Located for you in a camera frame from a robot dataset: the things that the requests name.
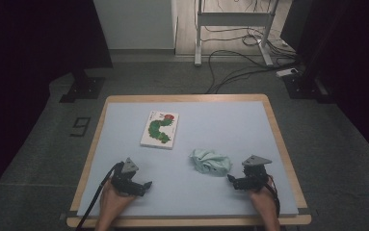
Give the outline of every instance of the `green caterpillar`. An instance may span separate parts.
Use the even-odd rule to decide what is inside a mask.
[[[170,141],[169,136],[166,133],[160,132],[160,127],[172,125],[172,115],[166,115],[163,120],[151,121],[148,127],[148,133],[154,139],[159,140],[161,143],[166,143]]]

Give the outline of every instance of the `human hand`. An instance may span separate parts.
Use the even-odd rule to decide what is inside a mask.
[[[268,185],[273,185],[272,176],[269,177]],[[250,201],[253,207],[262,217],[266,231],[279,231],[280,224],[277,219],[277,206],[274,201],[274,196],[266,188],[263,187],[260,191],[248,191]]]
[[[103,186],[100,197],[100,214],[95,231],[108,230],[112,221],[136,198],[133,195],[120,195],[109,179]]]

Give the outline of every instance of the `black stand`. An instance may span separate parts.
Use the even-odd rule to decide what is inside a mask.
[[[89,78],[83,69],[73,69],[75,81],[67,94],[64,94],[60,103],[73,103],[76,99],[97,99],[102,90],[105,78]]]
[[[322,63],[323,52],[325,51],[331,35],[336,29],[338,23],[343,17],[349,0],[346,0],[342,4],[343,11],[339,11],[337,16],[332,20],[330,26],[323,33],[323,36],[319,38],[318,46],[314,48],[314,53],[307,64],[306,70],[303,75],[290,75],[283,77],[285,86],[289,92],[289,96],[292,99],[317,99],[321,103],[332,103],[332,99],[329,93],[320,82],[319,70]]]

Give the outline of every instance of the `children's book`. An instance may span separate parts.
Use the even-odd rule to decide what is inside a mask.
[[[140,145],[172,149],[177,122],[176,113],[151,111]]]

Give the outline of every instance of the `light green towel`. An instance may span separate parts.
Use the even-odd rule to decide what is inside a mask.
[[[196,164],[196,170],[201,173],[211,172],[226,176],[231,170],[232,163],[229,158],[215,153],[214,150],[194,149],[190,157]]]

